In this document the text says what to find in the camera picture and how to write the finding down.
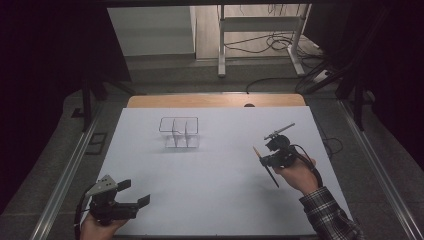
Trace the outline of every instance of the cable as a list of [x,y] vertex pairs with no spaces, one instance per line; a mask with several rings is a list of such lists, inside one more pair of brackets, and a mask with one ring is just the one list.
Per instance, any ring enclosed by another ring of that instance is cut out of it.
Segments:
[[296,15],[297,16],[299,14],[299,9],[300,9],[300,4],[297,5],[297,11],[296,11]]
[[255,80],[255,81],[253,81],[253,82],[251,82],[251,83],[249,83],[247,86],[246,86],[246,94],[249,94],[249,87],[250,86],[252,86],[253,84],[256,84],[256,83],[259,83],[259,82],[263,82],[263,81],[268,81],[268,80],[283,80],[283,79],[286,79],[286,80],[296,80],[296,79],[299,79],[298,77],[293,77],[293,78],[289,78],[289,77],[287,77],[287,78],[285,78],[285,77],[275,77],[275,78],[262,78],[262,79],[258,79],[258,80]]
[[275,12],[276,4],[268,4],[268,16],[271,15],[272,12]]
[[216,5],[216,16],[218,17],[218,26],[219,29],[221,29],[221,19],[219,18],[219,9],[218,9],[219,5]]
[[314,68],[314,66],[306,64],[305,59],[320,59],[320,58],[318,58],[318,57],[302,57],[302,58],[300,58],[300,62],[302,63],[303,66],[312,69],[312,68]]
[[278,14],[279,16],[281,16],[281,13],[283,12],[283,7],[285,4],[281,4],[281,8],[280,8],[280,14]]
[[287,16],[287,4],[284,4],[285,5],[285,9],[284,9],[284,16]]
[[243,12],[243,10],[241,9],[241,4],[240,4],[240,12],[241,12],[241,14],[243,14],[243,16],[244,16],[244,12]]
[[309,169],[311,170],[311,172],[315,175],[317,182],[318,182],[318,187],[323,187],[323,182],[322,182],[322,177],[321,174],[318,172],[318,169],[316,169],[314,163],[312,162],[312,159],[308,156],[308,154],[306,153],[305,149],[303,149],[301,146],[295,144],[292,145],[295,147],[299,147],[300,149],[302,149],[303,153],[306,155],[307,158],[305,158],[303,155],[299,154],[296,150],[291,150],[288,148],[289,152],[291,152],[293,155],[295,155],[297,158],[299,158],[301,161],[303,161],[306,166],[309,167]]
[[75,218],[74,218],[74,233],[75,233],[75,239],[79,240],[80,239],[80,235],[81,235],[81,213],[87,211],[87,210],[82,210],[82,204],[85,200],[85,194],[90,191],[90,189],[94,186],[95,184],[90,185],[82,194],[80,201],[77,205],[77,208],[75,209]]
[[305,89],[313,83],[313,78],[325,70],[329,62],[327,60],[322,61],[315,68],[313,68],[306,76],[302,78],[302,80],[296,85],[295,92],[299,94],[304,94]]
[[322,54],[322,55],[315,55],[315,54],[310,54],[310,53],[307,53],[305,50],[303,50],[299,45],[297,45],[297,51],[298,51],[298,53],[301,53],[301,54],[299,54],[301,57],[317,57],[317,58],[327,58],[327,56],[326,55],[324,55],[324,54]]
[[[338,139],[338,138],[334,138],[334,137],[333,138],[329,138],[327,136],[327,134],[325,133],[324,128],[322,127],[322,125],[318,121],[316,115],[313,112],[312,112],[312,117],[314,118],[314,121],[315,121],[315,123],[318,126],[318,131],[324,136],[324,138],[322,138],[321,140],[322,140],[322,143],[323,143],[324,147],[326,148],[326,152],[328,154],[328,158],[330,160],[332,160],[334,154],[337,154],[337,153],[339,153],[339,152],[341,152],[343,150],[343,142],[340,139]],[[339,145],[340,145],[339,149],[337,149],[336,151],[333,151],[333,149],[329,145],[329,142],[330,141],[336,141],[336,142],[338,142]]]
[[[246,50],[246,49],[242,49],[242,48],[236,48],[236,47],[230,47],[229,45],[234,45],[234,44],[238,44],[238,43],[244,43],[244,42],[249,42],[249,41],[253,41],[253,40],[258,40],[258,39],[262,39],[262,38],[267,38],[266,39],[266,44],[268,45],[268,47],[266,47],[265,49],[259,50],[259,51],[251,51],[251,50]],[[273,50],[276,51],[280,51],[280,50],[284,50],[288,48],[288,45],[285,44],[291,44],[290,39],[287,37],[283,36],[283,33],[273,33],[273,34],[269,34],[269,35],[264,35],[264,36],[259,36],[259,37],[255,37],[255,38],[250,38],[250,39],[246,39],[246,40],[241,40],[241,41],[237,41],[237,42],[231,42],[231,43],[225,43],[224,46],[228,49],[233,49],[233,50],[238,50],[238,51],[243,51],[243,52],[248,52],[248,53],[262,53],[265,52],[266,50],[272,48]],[[283,47],[275,47],[274,45],[276,43],[279,44],[283,44]]]

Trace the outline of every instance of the white table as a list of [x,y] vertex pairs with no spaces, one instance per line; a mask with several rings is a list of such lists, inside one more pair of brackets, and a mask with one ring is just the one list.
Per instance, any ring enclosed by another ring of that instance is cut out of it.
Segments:
[[[162,117],[198,117],[200,146],[165,148]],[[252,146],[265,156],[264,136],[284,131],[317,160],[324,185],[350,216],[309,107],[123,109],[99,179],[105,174],[132,187],[118,202],[151,194],[150,205],[118,235],[313,235],[300,192],[275,176],[277,188]]]

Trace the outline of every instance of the wooden panel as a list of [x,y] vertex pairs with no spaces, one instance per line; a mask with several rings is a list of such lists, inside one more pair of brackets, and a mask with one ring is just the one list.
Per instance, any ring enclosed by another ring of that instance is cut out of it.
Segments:
[[256,107],[305,106],[299,94],[187,94],[134,96],[128,108],[185,108],[185,107]]

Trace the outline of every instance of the hand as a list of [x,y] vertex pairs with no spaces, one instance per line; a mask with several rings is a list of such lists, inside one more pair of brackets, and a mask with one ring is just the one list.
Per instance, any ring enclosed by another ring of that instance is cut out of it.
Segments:
[[85,217],[80,240],[109,240],[112,239],[116,230],[122,227],[128,220],[115,220],[108,226],[102,226],[90,213]]
[[296,159],[295,162],[288,168],[275,167],[273,168],[276,174],[280,174],[287,183],[294,189],[299,190],[303,195],[307,195],[318,189],[318,180],[306,164]]

